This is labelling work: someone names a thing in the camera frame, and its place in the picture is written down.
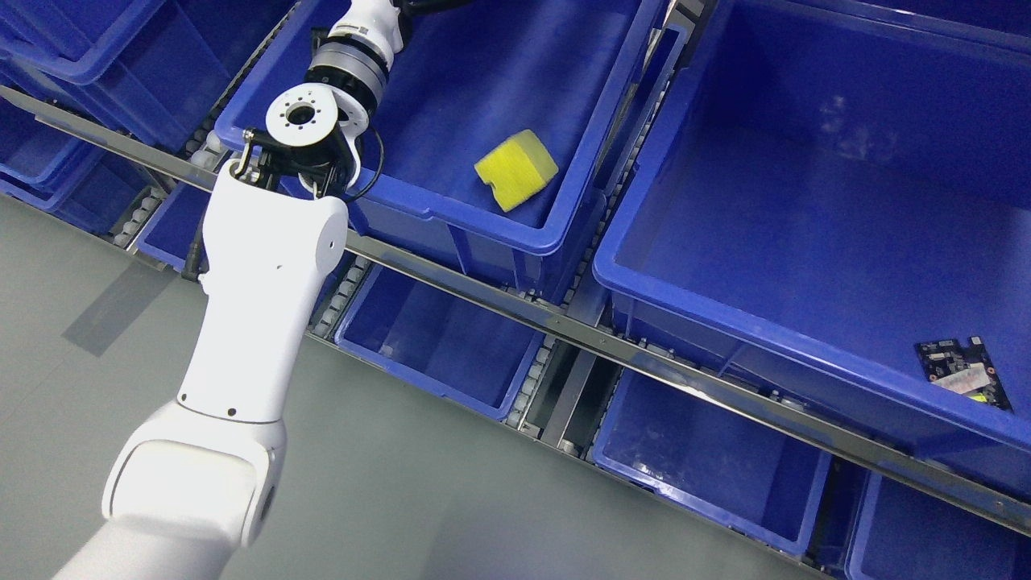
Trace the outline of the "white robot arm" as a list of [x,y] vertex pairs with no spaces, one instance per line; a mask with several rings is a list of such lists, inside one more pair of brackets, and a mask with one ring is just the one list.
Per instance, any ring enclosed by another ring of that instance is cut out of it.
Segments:
[[59,579],[217,579],[279,490],[288,383],[345,253],[358,140],[406,41],[399,1],[354,1],[302,84],[269,103],[218,170],[201,223],[207,301],[180,389],[118,453],[103,525]]

